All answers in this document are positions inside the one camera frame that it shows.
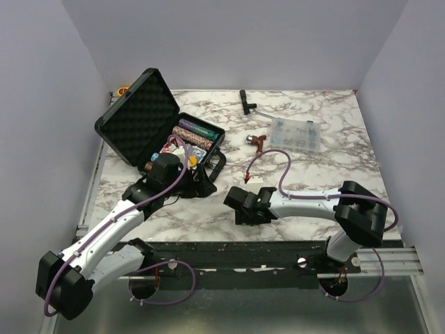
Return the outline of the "yellow dealer button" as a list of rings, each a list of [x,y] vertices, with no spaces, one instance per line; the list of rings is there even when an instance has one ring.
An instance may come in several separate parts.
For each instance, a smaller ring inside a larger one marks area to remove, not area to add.
[[[194,167],[194,166],[196,166],[196,165],[197,165],[197,158],[194,157],[194,156],[190,156],[190,157],[188,158],[188,166],[189,166],[189,167]]]

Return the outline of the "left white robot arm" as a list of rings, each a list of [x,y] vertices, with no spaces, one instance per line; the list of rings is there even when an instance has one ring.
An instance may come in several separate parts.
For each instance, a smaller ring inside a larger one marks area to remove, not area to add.
[[[206,198],[215,193],[214,184],[225,161],[213,166],[193,166],[190,157],[162,153],[150,162],[150,170],[129,186],[111,213],[80,240],[59,253],[45,253],[38,264],[36,294],[44,301],[44,315],[78,317],[102,285],[122,274],[148,274],[154,258],[133,244],[117,253],[109,251],[129,232],[162,208],[173,195]]]

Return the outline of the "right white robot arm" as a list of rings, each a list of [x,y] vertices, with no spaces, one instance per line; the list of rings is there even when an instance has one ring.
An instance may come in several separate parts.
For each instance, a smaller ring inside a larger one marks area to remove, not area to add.
[[[362,247],[382,245],[387,206],[360,184],[345,181],[338,189],[322,192],[285,191],[261,187],[257,193],[233,186],[224,205],[235,211],[237,225],[260,225],[279,218],[321,218],[339,224],[320,255],[321,267],[330,273],[344,266]]]

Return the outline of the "black poker chip case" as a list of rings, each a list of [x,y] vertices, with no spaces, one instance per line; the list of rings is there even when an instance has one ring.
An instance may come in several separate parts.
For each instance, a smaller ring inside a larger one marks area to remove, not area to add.
[[[173,94],[156,68],[148,68],[128,91],[95,122],[95,131],[128,165],[145,176],[152,156],[171,134],[207,151],[200,163],[214,183],[225,166],[220,144],[225,130],[180,110]]]

